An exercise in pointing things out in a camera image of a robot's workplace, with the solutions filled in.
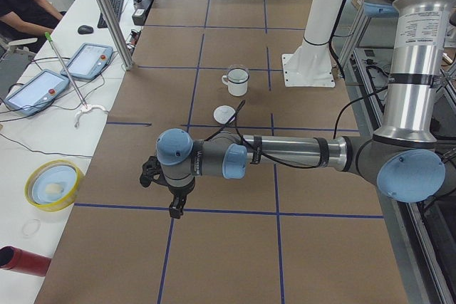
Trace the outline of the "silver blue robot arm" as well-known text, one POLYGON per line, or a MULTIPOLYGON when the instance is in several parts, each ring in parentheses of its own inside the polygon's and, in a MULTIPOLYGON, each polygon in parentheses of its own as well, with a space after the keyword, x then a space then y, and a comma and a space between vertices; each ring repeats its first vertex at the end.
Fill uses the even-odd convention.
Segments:
POLYGON ((181 129, 163 132, 142 167, 140 183, 166 186, 170 216, 180 218, 199 176, 240 179, 248 164, 271 161, 297 169, 332 167, 357 174, 396 200, 426 200, 452 179, 435 153, 430 122, 447 23, 455 0, 365 0, 398 11, 387 99, 371 137, 292 138, 219 130, 194 140, 181 129))

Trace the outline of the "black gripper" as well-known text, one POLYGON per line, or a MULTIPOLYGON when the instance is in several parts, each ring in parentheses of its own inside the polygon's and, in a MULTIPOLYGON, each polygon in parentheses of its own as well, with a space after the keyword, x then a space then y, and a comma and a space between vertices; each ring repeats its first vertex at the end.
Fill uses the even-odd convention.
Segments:
POLYGON ((171 217, 184 215, 187 196, 193 191, 194 187, 194 185, 186 185, 184 187, 168 187, 173 195, 173 200, 169 206, 169 214, 171 217))

